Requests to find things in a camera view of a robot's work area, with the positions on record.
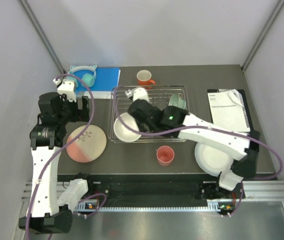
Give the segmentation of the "orange bowl white inside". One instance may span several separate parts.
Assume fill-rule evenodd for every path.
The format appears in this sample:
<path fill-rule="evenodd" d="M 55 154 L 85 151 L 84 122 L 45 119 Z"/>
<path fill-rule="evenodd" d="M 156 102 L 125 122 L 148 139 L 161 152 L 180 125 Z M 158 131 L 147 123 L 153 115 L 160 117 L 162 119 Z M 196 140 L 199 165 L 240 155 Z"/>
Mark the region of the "orange bowl white inside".
<path fill-rule="evenodd" d="M 135 131 L 139 131 L 138 125 L 135 121 L 135 119 L 128 114 L 127 112 L 123 113 L 120 115 L 120 118 L 122 119 L 122 121 L 129 126 L 130 128 L 132 128 Z M 131 142 L 135 142 L 136 140 L 138 140 L 141 135 L 134 133 L 132 131 L 130 131 L 129 129 L 127 129 L 119 120 L 119 118 L 116 118 L 115 122 L 114 122 L 114 126 L 113 126 L 113 130 L 115 133 L 115 136 L 122 142 L 125 143 L 131 143 Z"/>

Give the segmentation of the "mint green ceramic bowl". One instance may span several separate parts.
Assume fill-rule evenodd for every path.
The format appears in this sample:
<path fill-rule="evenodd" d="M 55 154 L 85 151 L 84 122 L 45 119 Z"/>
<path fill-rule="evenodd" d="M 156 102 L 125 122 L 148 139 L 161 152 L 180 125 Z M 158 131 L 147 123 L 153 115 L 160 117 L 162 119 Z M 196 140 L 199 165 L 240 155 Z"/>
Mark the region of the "mint green ceramic bowl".
<path fill-rule="evenodd" d="M 170 97 L 168 105 L 178 107 L 178 108 L 184 109 L 184 110 L 186 109 L 186 101 L 182 97 L 182 95 L 180 95 L 178 93 L 172 94 L 172 96 Z"/>

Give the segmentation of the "pink and cream floral plate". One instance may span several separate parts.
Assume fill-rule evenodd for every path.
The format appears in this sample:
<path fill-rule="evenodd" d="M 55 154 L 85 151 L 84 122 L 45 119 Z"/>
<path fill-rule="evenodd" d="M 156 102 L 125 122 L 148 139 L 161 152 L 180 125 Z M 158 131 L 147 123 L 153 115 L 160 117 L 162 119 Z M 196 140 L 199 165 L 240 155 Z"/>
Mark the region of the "pink and cream floral plate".
<path fill-rule="evenodd" d="M 78 139 L 66 148 L 66 151 L 72 160 L 89 163 L 104 152 L 106 144 L 104 131 L 96 125 L 90 125 Z"/>

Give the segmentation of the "white ceramic plate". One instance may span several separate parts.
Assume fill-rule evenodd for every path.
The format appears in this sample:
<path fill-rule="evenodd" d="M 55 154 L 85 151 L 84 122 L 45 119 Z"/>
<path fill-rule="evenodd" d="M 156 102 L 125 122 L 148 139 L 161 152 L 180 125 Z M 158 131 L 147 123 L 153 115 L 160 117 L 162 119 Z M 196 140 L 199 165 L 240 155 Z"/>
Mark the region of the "white ceramic plate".
<path fill-rule="evenodd" d="M 233 163 L 233 158 L 226 153 L 201 143 L 196 144 L 194 156 L 200 168 L 214 177 Z"/>

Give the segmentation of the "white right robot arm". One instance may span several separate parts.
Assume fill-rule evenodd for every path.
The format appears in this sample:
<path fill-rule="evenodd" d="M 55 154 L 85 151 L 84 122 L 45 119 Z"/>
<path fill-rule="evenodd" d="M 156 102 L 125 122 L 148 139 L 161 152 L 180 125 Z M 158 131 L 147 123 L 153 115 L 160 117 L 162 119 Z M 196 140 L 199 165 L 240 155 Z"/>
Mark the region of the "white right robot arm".
<path fill-rule="evenodd" d="M 184 109 L 167 106 L 160 110 L 143 99 L 134 101 L 129 106 L 128 113 L 138 123 L 149 127 L 150 131 L 144 133 L 146 136 L 190 140 L 231 157 L 233 162 L 219 172 L 218 183 L 215 185 L 215 192 L 221 198 L 232 194 L 243 179 L 256 176 L 260 139 L 260 133 L 256 130 L 230 132 Z"/>

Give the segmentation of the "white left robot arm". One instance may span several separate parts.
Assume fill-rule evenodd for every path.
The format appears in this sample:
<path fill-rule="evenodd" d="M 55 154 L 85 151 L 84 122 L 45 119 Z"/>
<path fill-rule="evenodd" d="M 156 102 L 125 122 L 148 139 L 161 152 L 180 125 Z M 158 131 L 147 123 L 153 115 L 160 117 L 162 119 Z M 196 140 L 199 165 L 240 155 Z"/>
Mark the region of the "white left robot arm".
<path fill-rule="evenodd" d="M 79 108 L 74 97 L 49 92 L 39 97 L 38 105 L 37 124 L 30 132 L 31 200 L 26 216 L 19 219 L 19 228 L 27 234 L 64 234 L 71 229 L 73 211 L 81 198 L 90 198 L 95 192 L 92 183 L 83 175 L 76 175 L 62 194 L 57 195 L 58 164 L 64 149 L 66 125 L 89 121 L 89 99 L 83 96 Z"/>

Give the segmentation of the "teal cat-ear headphones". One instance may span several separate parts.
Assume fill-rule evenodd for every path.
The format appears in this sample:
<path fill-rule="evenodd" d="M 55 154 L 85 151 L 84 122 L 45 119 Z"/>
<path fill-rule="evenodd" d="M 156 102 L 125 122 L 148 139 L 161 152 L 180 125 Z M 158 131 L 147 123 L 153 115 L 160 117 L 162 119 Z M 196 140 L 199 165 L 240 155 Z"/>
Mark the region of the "teal cat-ear headphones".
<path fill-rule="evenodd" d="M 68 74 L 81 77 L 81 80 L 88 86 L 92 87 L 96 80 L 97 65 L 70 65 Z"/>

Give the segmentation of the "pink plastic cup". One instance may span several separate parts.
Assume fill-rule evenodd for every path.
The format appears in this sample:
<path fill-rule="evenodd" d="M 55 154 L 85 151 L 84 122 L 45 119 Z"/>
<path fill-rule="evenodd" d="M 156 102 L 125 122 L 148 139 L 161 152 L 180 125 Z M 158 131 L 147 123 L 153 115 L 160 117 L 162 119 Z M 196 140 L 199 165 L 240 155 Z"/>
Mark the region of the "pink plastic cup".
<path fill-rule="evenodd" d="M 156 157 L 158 163 L 161 166 L 166 167 L 172 163 L 175 153 L 171 147 L 164 145 L 157 150 Z"/>

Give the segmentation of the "orange ceramic mug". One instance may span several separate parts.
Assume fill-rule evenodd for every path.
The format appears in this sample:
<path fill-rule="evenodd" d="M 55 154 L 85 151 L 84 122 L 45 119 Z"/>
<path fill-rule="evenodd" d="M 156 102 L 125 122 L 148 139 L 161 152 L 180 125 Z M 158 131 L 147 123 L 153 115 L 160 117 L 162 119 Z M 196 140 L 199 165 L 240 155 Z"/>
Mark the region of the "orange ceramic mug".
<path fill-rule="evenodd" d="M 148 70 L 140 70 L 136 74 L 139 86 L 153 86 L 156 82 L 152 79 L 152 73 Z"/>

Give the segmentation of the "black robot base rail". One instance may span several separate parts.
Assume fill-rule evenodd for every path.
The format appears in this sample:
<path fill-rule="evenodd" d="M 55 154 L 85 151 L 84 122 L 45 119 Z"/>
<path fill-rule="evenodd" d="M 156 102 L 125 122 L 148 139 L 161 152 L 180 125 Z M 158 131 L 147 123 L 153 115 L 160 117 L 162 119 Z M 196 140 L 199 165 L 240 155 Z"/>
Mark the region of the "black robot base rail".
<path fill-rule="evenodd" d="M 228 191 L 217 186 L 217 178 L 207 174 L 59 174 L 58 181 L 68 183 L 83 178 L 88 182 L 86 197 L 96 196 L 105 207 L 196 207 L 207 200 L 233 202 L 240 197 L 241 185 Z"/>

